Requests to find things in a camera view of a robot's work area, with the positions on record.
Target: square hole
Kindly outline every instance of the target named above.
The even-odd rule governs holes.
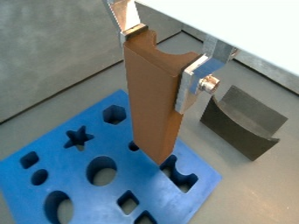
[[[145,211],[135,220],[135,224],[157,224],[154,216]]]
[[[35,151],[30,152],[26,156],[22,157],[20,163],[24,169],[31,168],[38,162],[39,157]]]
[[[131,191],[127,191],[123,196],[117,201],[118,205],[121,206],[125,214],[131,214],[139,205],[139,201],[137,196],[133,194]]]

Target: shape-shaped hole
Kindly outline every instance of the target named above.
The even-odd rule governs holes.
[[[110,106],[103,111],[103,119],[106,123],[118,125],[127,119],[127,111],[123,107],[118,105]]]
[[[85,125],[78,131],[69,130],[67,136],[70,137],[70,141],[65,144],[65,148],[69,149],[77,146],[79,151],[86,150],[86,142],[94,138],[94,136],[87,133],[87,127]]]
[[[129,149],[130,149],[131,151],[138,151],[138,150],[139,150],[139,147],[137,146],[137,144],[135,144],[134,141],[129,144]]]
[[[74,205],[70,196],[62,192],[53,192],[45,201],[46,216],[53,224],[67,224],[74,215]]]
[[[36,171],[32,175],[32,184],[40,186],[49,178],[49,172],[45,169]]]
[[[38,162],[39,157],[35,151],[31,151],[27,155],[24,155],[20,159],[20,163],[24,169],[31,168]]]
[[[183,175],[178,172],[175,163],[177,163],[177,156],[171,155],[161,166],[161,170],[163,171],[165,175],[170,178],[170,180],[175,183],[179,189],[187,193],[194,184],[198,182],[199,178],[193,173],[190,175]]]
[[[118,172],[115,161],[110,157],[97,157],[87,169],[89,182],[95,186],[109,185]]]
[[[131,214],[139,205],[139,201],[137,196],[133,194],[131,191],[127,191],[123,196],[117,201],[118,205],[121,206],[125,214]]]
[[[135,220],[135,224],[157,224],[154,216],[145,211]]]

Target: metal bracket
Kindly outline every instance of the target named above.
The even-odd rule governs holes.
[[[195,103],[202,90],[214,94],[221,81],[211,74],[235,58],[238,51],[237,47],[207,35],[203,42],[205,54],[182,73],[182,84],[175,103],[175,110],[181,114]]]
[[[141,23],[135,0],[103,0],[103,3],[118,30],[121,45],[123,46],[125,42],[146,31],[149,27]]]

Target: blue shape sorter board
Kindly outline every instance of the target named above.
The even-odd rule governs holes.
[[[161,166],[133,140],[129,97],[119,90],[2,161],[0,187],[16,223],[61,223],[65,200],[73,224],[187,223],[221,175],[179,138]],[[105,169],[115,177],[97,183]],[[126,211],[129,201],[135,207]]]

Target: diamond-shaped hole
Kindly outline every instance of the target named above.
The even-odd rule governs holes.
[[[35,151],[31,151],[27,155],[24,155],[20,159],[20,163],[24,169],[31,168],[38,162],[39,157]]]
[[[110,157],[97,157],[87,169],[89,182],[94,186],[109,185],[118,173],[118,166]]]
[[[106,123],[118,125],[127,119],[127,111],[123,107],[118,105],[110,106],[103,111],[103,119]]]
[[[45,212],[51,223],[67,224],[74,215],[74,205],[70,196],[62,192],[53,192],[45,201]]]
[[[193,173],[190,175],[183,175],[178,172],[175,163],[177,163],[177,156],[171,155],[161,166],[161,170],[163,171],[165,175],[170,178],[174,184],[179,187],[183,193],[187,193],[195,183],[198,182],[199,178]]]
[[[118,205],[121,206],[125,214],[131,214],[139,205],[139,201],[137,196],[133,194],[131,191],[127,191],[123,196],[117,201]]]
[[[157,224],[154,216],[145,211],[135,220],[135,224]]]

